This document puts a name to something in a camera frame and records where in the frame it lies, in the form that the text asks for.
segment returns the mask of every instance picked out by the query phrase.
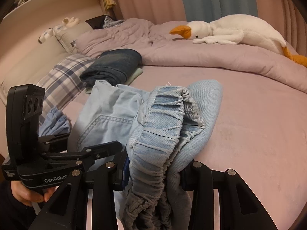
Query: green folded cloth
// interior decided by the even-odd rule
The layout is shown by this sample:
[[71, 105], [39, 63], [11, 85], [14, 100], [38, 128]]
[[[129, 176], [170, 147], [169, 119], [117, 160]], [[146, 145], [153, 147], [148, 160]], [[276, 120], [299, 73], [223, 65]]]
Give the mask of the green folded cloth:
[[[133, 80], [135, 80], [138, 76], [140, 76], [143, 73], [143, 70], [141, 68], [137, 68], [135, 72], [127, 79], [125, 82], [125, 85], [130, 85]], [[85, 93], [86, 94], [91, 94], [92, 88], [86, 88]]]

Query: dark clothing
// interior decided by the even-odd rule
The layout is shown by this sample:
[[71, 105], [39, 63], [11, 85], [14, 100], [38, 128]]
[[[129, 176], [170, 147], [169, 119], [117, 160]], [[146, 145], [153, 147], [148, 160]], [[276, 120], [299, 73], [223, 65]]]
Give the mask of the dark clothing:
[[80, 79], [86, 88], [92, 88], [96, 80], [106, 80], [112, 86], [124, 84], [142, 64], [142, 56], [132, 49], [117, 49], [102, 53], [94, 63], [85, 70]]
[[107, 16], [108, 15], [98, 16], [98, 17], [86, 20], [85, 22], [88, 23], [92, 27], [92, 29], [103, 29], [103, 24]]
[[32, 207], [23, 205], [12, 195], [11, 183], [0, 184], [0, 230], [27, 230], [35, 219]]

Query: denim pants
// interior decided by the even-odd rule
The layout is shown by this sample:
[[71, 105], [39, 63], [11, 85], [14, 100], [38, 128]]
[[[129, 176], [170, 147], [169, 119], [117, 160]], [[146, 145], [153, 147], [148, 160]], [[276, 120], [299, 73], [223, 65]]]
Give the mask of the denim pants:
[[151, 93], [96, 82], [68, 146], [76, 151], [113, 140], [127, 146], [131, 178], [125, 193], [115, 195], [125, 229], [187, 229], [191, 199], [179, 172], [208, 142], [221, 99], [215, 80]]

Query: pink curtain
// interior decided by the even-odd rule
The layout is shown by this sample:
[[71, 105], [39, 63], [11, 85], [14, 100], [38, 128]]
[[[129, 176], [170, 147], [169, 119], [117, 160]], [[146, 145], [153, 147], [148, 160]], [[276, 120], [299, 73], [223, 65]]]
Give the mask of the pink curtain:
[[161, 24], [167, 21], [185, 21], [182, 0], [116, 0], [117, 19], [141, 18]]
[[301, 55], [307, 54], [307, 24], [292, 0], [257, 0], [258, 16], [270, 23]]

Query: person's arm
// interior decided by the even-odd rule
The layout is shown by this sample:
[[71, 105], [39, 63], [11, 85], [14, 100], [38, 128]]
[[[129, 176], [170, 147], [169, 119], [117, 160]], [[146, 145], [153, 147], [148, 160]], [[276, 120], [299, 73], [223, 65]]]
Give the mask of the person's arm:
[[0, 184], [0, 229], [28, 230], [36, 217], [31, 202], [47, 201], [55, 188], [44, 196], [27, 189], [20, 181]]

